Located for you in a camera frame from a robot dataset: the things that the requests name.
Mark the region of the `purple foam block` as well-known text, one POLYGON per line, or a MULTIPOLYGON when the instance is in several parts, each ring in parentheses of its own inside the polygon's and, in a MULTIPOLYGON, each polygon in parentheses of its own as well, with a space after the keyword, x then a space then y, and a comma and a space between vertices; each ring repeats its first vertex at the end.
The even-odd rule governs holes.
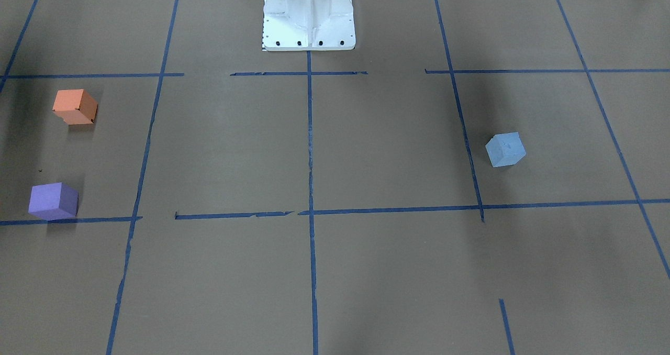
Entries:
POLYGON ((64 184, 51 183, 31 188, 27 212, 46 221, 76 217, 79 193, 64 184))

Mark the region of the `light blue foam block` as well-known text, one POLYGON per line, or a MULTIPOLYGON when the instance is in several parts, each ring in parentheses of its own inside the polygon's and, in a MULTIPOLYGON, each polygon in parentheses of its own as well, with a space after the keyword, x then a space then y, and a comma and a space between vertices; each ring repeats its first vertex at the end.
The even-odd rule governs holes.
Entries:
POLYGON ((492 167, 515 165, 527 152, 517 131, 494 135, 485 146, 492 167))

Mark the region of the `orange foam block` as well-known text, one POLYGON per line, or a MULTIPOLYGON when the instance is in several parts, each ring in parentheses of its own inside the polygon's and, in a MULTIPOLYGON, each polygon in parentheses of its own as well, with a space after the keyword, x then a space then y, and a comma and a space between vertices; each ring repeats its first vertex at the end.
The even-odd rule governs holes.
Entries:
POLYGON ((93 124, 97 109, 97 100, 83 88, 59 90, 52 106, 52 112, 67 125, 93 124))

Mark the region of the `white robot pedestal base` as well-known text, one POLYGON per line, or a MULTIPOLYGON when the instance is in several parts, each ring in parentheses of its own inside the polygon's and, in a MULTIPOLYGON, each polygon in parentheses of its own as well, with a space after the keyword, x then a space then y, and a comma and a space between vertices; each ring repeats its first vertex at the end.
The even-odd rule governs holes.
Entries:
POLYGON ((262 49, 353 50, 353 0, 264 0, 262 49))

